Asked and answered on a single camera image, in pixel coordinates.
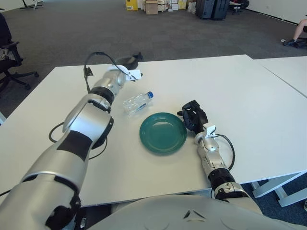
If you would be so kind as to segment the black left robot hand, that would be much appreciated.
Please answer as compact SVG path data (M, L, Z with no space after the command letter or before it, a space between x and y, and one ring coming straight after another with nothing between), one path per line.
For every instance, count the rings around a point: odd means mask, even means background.
M128 70L134 70L138 67L139 62L143 61L143 55L142 52L137 52L133 54L132 56L128 57L120 57L115 59L115 63L117 65L122 65Z

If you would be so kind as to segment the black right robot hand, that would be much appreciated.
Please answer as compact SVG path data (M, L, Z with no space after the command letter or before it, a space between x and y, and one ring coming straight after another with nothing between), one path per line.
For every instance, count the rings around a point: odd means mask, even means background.
M196 100L183 105L177 115L183 118L186 129L194 132L195 135L203 132L203 125L208 123L206 113L200 108Z

